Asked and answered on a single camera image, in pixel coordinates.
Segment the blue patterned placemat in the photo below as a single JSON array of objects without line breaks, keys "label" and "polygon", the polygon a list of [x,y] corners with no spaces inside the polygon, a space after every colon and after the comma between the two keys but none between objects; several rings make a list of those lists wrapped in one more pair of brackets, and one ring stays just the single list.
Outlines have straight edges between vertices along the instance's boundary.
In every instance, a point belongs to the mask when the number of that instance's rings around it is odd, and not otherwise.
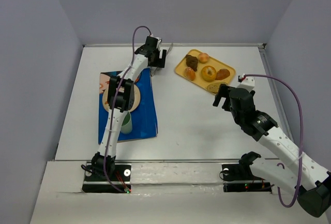
[{"label": "blue patterned placemat", "polygon": [[[131,140],[154,138],[158,133],[157,115],[154,104],[150,69],[144,69],[137,78],[135,85],[141,93],[139,106],[131,112],[133,130],[125,135],[119,134],[118,141],[125,142]],[[98,117],[98,143],[101,143],[105,131],[108,114],[101,103],[100,94],[108,89],[110,76],[118,75],[118,71],[102,72],[99,76],[99,117]]]}]

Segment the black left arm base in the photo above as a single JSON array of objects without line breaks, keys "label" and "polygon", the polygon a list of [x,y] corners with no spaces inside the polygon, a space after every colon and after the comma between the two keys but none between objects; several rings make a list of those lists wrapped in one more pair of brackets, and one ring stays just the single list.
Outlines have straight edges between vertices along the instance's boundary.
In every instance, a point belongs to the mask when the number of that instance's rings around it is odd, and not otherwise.
[{"label": "black left arm base", "polygon": [[81,169],[84,193],[131,193],[130,163],[117,163],[96,153],[91,161],[81,164]]}]

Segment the round peach bun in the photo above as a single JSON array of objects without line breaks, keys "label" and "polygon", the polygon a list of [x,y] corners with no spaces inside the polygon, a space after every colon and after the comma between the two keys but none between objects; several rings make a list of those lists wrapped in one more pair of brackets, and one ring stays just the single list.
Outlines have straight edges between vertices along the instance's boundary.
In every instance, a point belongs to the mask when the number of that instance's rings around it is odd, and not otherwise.
[{"label": "round peach bun", "polygon": [[205,64],[209,61],[209,55],[207,53],[200,53],[198,55],[198,60],[200,63]]}]

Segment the sugared round bun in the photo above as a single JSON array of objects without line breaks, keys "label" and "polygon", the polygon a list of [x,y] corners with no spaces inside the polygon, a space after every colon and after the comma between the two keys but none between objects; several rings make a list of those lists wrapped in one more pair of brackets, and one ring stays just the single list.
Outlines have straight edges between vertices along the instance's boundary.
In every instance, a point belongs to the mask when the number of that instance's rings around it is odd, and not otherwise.
[{"label": "sugared round bun", "polygon": [[195,80],[195,71],[191,67],[185,68],[184,77],[190,81]]}]

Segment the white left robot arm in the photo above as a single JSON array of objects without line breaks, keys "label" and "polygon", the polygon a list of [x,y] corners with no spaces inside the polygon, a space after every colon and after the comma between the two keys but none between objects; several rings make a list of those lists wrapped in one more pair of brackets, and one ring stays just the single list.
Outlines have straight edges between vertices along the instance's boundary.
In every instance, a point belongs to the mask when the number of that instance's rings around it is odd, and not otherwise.
[{"label": "white left robot arm", "polygon": [[116,76],[110,76],[107,102],[109,114],[102,141],[91,160],[92,171],[110,180],[115,170],[116,147],[125,116],[134,103],[134,83],[147,67],[162,68],[165,65],[166,50],[161,50],[162,39],[147,36],[145,44],[133,48],[131,63]]}]

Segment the yellow glazed donut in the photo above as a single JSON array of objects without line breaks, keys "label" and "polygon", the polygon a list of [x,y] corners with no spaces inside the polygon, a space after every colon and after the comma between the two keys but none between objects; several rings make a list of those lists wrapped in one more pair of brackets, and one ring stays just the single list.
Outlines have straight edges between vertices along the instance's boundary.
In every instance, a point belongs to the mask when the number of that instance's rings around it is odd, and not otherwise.
[{"label": "yellow glazed donut", "polygon": [[206,82],[211,82],[216,79],[217,71],[213,66],[204,66],[201,70],[202,79]]}]

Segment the metal tongs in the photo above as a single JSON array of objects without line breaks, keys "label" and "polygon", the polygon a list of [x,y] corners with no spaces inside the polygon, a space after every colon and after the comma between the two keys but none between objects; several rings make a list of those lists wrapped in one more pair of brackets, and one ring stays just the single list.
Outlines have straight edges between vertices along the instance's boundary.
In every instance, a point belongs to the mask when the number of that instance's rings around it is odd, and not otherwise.
[{"label": "metal tongs", "polygon": [[[172,51],[173,46],[174,46],[174,43],[172,42],[170,44],[169,48],[167,49],[166,56],[168,56],[169,53]],[[150,73],[150,76],[153,77],[159,69],[160,69],[159,67],[156,67],[154,70],[152,70]]]}]

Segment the green cup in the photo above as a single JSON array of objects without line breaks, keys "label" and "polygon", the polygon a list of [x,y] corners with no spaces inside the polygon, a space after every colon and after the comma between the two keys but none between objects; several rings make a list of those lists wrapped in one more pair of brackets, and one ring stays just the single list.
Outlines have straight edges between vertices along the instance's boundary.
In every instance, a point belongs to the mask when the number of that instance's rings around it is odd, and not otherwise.
[{"label": "green cup", "polygon": [[132,132],[132,118],[131,118],[131,113],[127,112],[122,122],[121,133],[127,135],[131,132]]}]

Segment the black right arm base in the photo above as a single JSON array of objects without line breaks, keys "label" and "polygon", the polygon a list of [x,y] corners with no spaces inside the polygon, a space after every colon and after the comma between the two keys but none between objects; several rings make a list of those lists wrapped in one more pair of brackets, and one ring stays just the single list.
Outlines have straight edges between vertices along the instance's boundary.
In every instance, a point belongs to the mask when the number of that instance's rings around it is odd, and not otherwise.
[{"label": "black right arm base", "polygon": [[223,191],[231,192],[272,192],[273,185],[266,180],[252,174],[250,166],[261,158],[255,152],[242,155],[237,163],[226,163],[219,173],[223,181]]}]

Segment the brown glazed roll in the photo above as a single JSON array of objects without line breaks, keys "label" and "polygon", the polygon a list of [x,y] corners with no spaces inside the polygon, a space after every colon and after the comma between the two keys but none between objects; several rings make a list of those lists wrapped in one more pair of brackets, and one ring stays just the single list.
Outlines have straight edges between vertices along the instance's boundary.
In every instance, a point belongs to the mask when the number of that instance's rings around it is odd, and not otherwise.
[{"label": "brown glazed roll", "polygon": [[224,80],[231,75],[228,69],[220,69],[216,74],[216,80]]}]

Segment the beige plate with branch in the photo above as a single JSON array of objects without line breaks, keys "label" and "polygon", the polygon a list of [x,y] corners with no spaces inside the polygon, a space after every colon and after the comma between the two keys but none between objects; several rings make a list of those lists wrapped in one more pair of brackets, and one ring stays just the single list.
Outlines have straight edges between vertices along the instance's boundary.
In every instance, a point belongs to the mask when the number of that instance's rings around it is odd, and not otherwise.
[{"label": "beige plate with branch", "polygon": [[[102,94],[100,94],[101,96],[101,103],[102,103],[102,106],[103,108],[109,112],[109,104],[107,102],[107,98],[108,98],[108,89],[105,89],[103,91]],[[141,101],[141,93],[140,93],[140,90],[139,88],[134,85],[134,102],[133,102],[133,105],[132,105],[132,108],[129,110],[129,112],[133,112],[140,104],[140,101]]]}]

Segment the dark brown chocolate bread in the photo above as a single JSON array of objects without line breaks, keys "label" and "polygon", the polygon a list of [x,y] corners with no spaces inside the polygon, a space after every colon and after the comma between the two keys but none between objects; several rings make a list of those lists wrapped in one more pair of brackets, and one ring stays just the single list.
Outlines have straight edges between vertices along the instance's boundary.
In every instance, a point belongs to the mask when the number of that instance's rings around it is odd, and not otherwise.
[{"label": "dark brown chocolate bread", "polygon": [[186,65],[187,67],[190,67],[193,71],[197,71],[198,68],[198,58],[192,55],[187,54],[185,56],[186,59]]}]

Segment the yellow tray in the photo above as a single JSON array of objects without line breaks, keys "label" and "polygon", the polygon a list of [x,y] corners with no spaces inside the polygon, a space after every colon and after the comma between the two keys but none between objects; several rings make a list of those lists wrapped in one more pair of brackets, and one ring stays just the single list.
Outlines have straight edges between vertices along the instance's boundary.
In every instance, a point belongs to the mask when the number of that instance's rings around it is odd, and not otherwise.
[{"label": "yellow tray", "polygon": [[[199,51],[197,49],[192,49],[187,54],[192,55],[192,56],[195,56],[195,57],[198,58],[198,55],[200,53],[204,53],[204,52],[201,52],[201,51]],[[217,72],[220,69],[228,69],[230,71],[231,75],[229,77],[227,77],[226,79],[224,79],[224,80],[216,80],[215,79],[214,81],[206,82],[206,81],[204,81],[202,79],[202,76],[201,76],[201,70],[202,70],[202,68],[204,66],[213,66],[216,69]],[[175,67],[176,74],[178,74],[179,76],[183,77],[184,79],[186,79],[184,77],[184,70],[185,70],[185,68],[187,68],[187,65],[186,65],[186,59],[184,57],[179,62],[179,64]],[[211,56],[209,56],[209,61],[207,63],[202,64],[202,63],[198,62],[198,68],[197,68],[197,71],[195,71],[195,80],[193,80],[193,81],[188,80],[188,81],[192,82],[196,86],[198,86],[198,87],[200,87],[200,88],[202,88],[202,89],[204,89],[204,90],[207,91],[206,88],[211,83],[225,82],[225,83],[227,83],[229,85],[232,82],[232,80],[233,80],[233,78],[234,78],[235,75],[236,75],[236,71],[235,71],[235,69],[233,67],[231,67],[231,66],[229,66],[229,65],[227,65],[227,64],[225,64],[225,63],[223,63],[223,62],[221,62],[221,61],[219,61],[219,60],[217,60],[217,59],[215,59],[215,58],[213,58]]]}]

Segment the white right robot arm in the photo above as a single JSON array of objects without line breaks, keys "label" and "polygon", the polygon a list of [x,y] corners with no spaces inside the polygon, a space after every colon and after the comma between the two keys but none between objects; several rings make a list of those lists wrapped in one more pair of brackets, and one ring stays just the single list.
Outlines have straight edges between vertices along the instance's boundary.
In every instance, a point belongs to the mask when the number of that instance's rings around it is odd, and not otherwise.
[{"label": "white right robot arm", "polygon": [[279,115],[257,48],[212,49],[233,66],[242,83],[226,88],[227,102],[182,77],[184,54],[175,50],[153,80],[163,159],[234,159],[257,153],[252,172],[274,181],[312,216],[330,206],[329,172],[282,131]]}]

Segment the seeded bread slice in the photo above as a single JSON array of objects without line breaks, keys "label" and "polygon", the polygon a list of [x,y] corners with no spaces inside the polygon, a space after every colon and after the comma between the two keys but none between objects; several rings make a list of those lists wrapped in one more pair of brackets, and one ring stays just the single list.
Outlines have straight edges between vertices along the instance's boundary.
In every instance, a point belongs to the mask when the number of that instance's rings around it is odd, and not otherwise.
[{"label": "seeded bread slice", "polygon": [[207,89],[208,92],[216,94],[216,93],[218,93],[219,88],[222,85],[227,86],[228,84],[225,83],[225,82],[215,82],[215,83],[209,84],[206,89]]}]

